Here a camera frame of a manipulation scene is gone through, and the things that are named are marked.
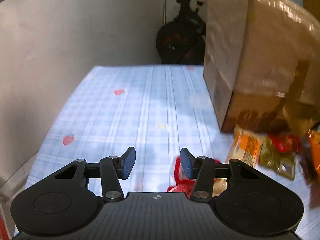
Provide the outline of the orange chip bag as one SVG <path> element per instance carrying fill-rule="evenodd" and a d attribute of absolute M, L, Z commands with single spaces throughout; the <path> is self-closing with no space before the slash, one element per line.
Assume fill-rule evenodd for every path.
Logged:
<path fill-rule="evenodd" d="M 309 208 L 319 207 L 319 121 L 301 139 L 299 168 L 310 187 Z"/>

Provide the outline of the brown cardboard box with liner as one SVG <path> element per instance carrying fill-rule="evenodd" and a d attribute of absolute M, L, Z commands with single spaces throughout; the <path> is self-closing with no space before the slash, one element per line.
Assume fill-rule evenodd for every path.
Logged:
<path fill-rule="evenodd" d="M 203 76 L 222 132 L 304 134 L 319 121 L 319 21 L 291 0 L 207 0 Z"/>

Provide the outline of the beige orange snack bar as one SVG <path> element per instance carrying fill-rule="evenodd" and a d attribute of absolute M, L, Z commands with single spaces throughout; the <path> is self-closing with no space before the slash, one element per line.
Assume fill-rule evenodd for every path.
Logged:
<path fill-rule="evenodd" d="M 229 163 L 231 159 L 238 159 L 251 167 L 255 167 L 263 142 L 263 136 L 236 126 L 234 129 L 234 141 L 225 163 Z"/>

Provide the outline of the olive green snack packet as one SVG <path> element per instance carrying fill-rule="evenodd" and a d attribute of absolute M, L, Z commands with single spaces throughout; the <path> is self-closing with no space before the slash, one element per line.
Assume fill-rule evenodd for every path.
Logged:
<path fill-rule="evenodd" d="M 280 153 L 269 137 L 265 137 L 259 155 L 259 165 L 294 181 L 296 174 L 295 155 Z"/>

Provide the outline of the blue plaid bed sheet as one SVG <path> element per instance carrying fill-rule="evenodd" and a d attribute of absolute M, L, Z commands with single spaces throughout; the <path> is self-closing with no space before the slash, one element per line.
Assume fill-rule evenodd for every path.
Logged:
<path fill-rule="evenodd" d="M 176 194 L 165 197 L 173 179 L 173 163 L 180 149 L 194 155 L 225 160 L 235 126 L 255 133 L 288 130 L 284 119 L 269 113 L 242 111 L 217 124 L 202 67 L 94 67 L 81 81 L 54 121 L 40 147 L 27 185 L 83 158 L 98 163 L 133 146 L 137 159 L 130 177 L 121 182 L 125 193 L 146 198 L 148 216 L 129 218 L 123 229 L 120 215 L 99 216 L 68 239 L 238 239 L 239 233 L 217 221 L 210 209 Z"/>

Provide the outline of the small red snack packet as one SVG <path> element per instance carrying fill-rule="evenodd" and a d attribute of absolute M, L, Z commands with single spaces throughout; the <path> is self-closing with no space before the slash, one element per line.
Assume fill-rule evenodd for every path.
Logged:
<path fill-rule="evenodd" d="M 299 152 L 301 148 L 300 138 L 291 134 L 268 134 L 274 148 L 281 154 Z"/>

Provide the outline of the black exercise bike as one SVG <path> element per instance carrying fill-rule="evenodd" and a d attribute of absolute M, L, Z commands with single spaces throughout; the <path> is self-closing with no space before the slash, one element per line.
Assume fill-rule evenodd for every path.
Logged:
<path fill-rule="evenodd" d="M 163 64 L 202 65 L 204 63 L 207 26 L 199 16 L 202 1 L 196 9 L 191 0 L 176 0 L 180 5 L 178 16 L 165 23 L 158 31 L 156 49 Z"/>

